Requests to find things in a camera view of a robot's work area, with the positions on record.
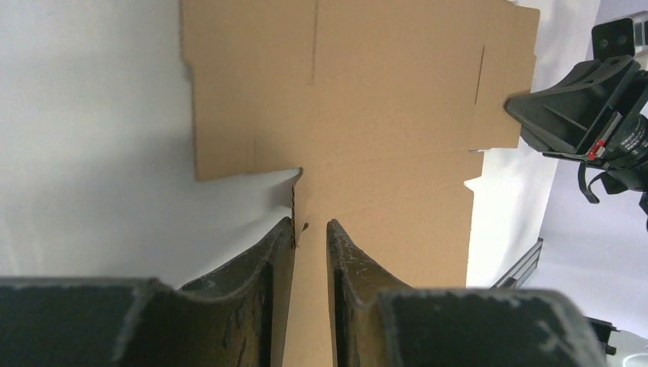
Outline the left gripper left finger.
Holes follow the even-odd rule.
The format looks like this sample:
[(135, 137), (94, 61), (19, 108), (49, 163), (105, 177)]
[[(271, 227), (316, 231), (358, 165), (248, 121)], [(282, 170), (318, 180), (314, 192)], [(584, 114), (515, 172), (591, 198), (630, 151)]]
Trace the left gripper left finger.
[(280, 366), (294, 263), (283, 218), (179, 289), (155, 278), (1, 279), (3, 366)]

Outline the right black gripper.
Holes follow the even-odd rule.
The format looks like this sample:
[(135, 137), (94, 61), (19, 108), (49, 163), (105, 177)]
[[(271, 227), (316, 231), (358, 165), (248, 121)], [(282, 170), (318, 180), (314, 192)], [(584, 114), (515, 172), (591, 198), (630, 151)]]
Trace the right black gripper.
[(602, 156), (578, 167), (578, 187), (586, 200), (600, 200), (591, 186), (601, 181), (609, 195), (641, 192), (647, 211), (647, 71), (631, 56), (577, 63), (556, 85), (511, 96), (504, 110), (521, 125), (520, 136), (534, 150), (549, 154), (587, 154), (599, 144)]

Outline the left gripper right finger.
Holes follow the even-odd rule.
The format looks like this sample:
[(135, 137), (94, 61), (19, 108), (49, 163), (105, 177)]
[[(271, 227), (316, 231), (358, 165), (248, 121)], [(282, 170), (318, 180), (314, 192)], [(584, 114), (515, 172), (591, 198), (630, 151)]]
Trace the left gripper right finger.
[(604, 366), (590, 323), (556, 291), (416, 288), (326, 228), (337, 366)]

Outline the brown cardboard box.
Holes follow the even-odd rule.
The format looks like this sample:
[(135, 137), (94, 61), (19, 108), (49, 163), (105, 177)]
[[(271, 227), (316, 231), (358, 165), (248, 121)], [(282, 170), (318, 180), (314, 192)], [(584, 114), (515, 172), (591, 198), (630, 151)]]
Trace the brown cardboard box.
[(298, 168), (285, 366), (331, 366), (326, 225), (464, 287), (483, 152), (514, 148), (540, 12), (510, 1), (184, 1), (196, 177)]

